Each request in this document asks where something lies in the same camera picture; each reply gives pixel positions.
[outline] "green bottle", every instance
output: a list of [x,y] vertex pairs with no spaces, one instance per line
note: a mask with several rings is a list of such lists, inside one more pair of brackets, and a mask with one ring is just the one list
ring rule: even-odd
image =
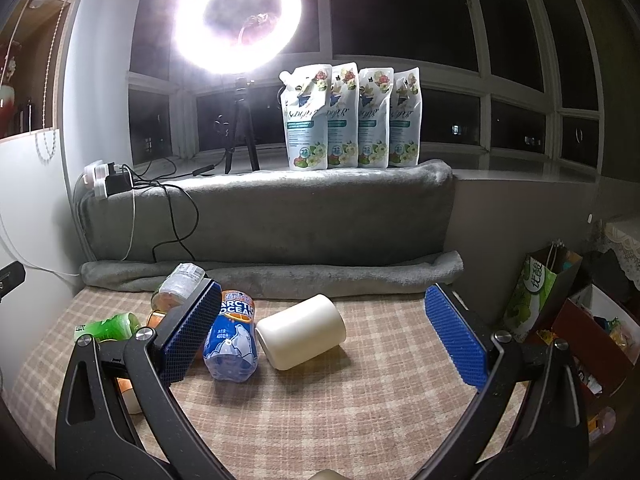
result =
[[140,322],[132,313],[116,314],[104,321],[95,321],[93,323],[76,326],[74,341],[77,341],[83,334],[91,334],[98,342],[107,339],[121,341],[129,339],[139,328]]

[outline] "plaid tablecloth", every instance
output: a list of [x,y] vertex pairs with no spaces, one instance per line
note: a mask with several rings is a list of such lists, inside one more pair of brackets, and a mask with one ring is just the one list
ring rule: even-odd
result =
[[[118,312],[144,321],[149,299],[86,288],[25,362],[7,405],[50,463],[74,326]],[[257,319],[291,305],[257,301]],[[302,480],[325,468],[353,480],[410,478],[475,394],[428,322],[421,296],[336,305],[348,333],[339,348],[286,372],[274,370],[260,349],[258,369],[243,384],[215,382],[196,362],[172,386],[200,436],[239,480]],[[486,456],[500,449],[523,393],[518,387]],[[144,418],[134,421],[146,450],[162,456]]]

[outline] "windowsill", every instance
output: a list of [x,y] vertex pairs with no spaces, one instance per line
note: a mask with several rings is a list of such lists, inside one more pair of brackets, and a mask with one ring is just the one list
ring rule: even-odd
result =
[[[439,158],[453,168],[453,173],[461,180],[529,180],[533,182],[577,182],[594,184],[597,180],[595,170],[576,168],[573,164],[540,159],[529,160],[521,158],[515,153],[509,156],[505,153],[492,155],[482,152],[481,148],[470,146],[469,150],[460,151],[457,147],[447,151],[443,146],[436,149],[423,146],[420,152],[420,162]],[[176,174],[189,173],[209,164],[215,164],[222,158],[224,150],[201,152],[190,160],[175,159]],[[287,150],[281,145],[259,146],[258,160],[261,170],[287,170]],[[135,170],[142,172],[148,162],[139,164]],[[152,178],[169,173],[172,165],[164,159],[154,161],[146,178]],[[233,156],[230,174],[245,174],[251,171],[249,155],[246,147],[239,146]],[[225,164],[222,162],[215,170],[207,175],[218,176],[225,174]]]

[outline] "ring light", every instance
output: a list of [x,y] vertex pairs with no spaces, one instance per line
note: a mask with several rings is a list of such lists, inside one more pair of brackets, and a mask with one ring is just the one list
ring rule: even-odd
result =
[[230,44],[206,25],[210,1],[180,0],[175,38],[185,58],[212,73],[248,72],[264,65],[289,43],[302,14],[300,0],[280,0],[282,13],[271,33],[253,44]]

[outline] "gray fabric cover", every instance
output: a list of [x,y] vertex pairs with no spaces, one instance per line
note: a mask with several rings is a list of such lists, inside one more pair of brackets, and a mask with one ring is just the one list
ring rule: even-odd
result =
[[[82,266],[87,285],[122,292],[153,291],[177,262],[89,262]],[[280,266],[201,262],[207,275],[223,288],[246,292],[254,299],[306,300],[316,294],[331,298],[365,294],[413,294],[433,283],[452,283],[462,272],[457,252],[434,255],[389,267]]]
[[[188,178],[179,185],[200,209],[185,240],[196,261],[330,266],[387,266],[442,252],[454,199],[451,168],[430,160],[388,170],[259,171]],[[178,234],[195,212],[169,189]],[[131,233],[131,193],[83,197],[80,221],[97,260],[124,257]],[[136,192],[129,261],[153,262],[151,249],[175,239],[162,189]],[[179,244],[158,261],[188,259]]]

